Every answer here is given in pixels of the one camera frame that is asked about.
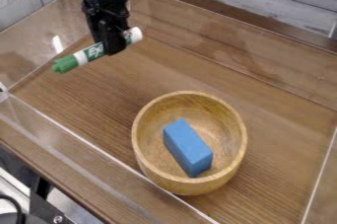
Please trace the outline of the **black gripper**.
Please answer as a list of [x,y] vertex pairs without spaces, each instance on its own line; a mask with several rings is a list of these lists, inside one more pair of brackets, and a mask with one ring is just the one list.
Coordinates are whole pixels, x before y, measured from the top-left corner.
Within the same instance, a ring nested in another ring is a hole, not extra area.
[[104,52],[114,55],[127,48],[124,32],[129,29],[129,0],[83,0],[87,25],[96,42],[103,41]]

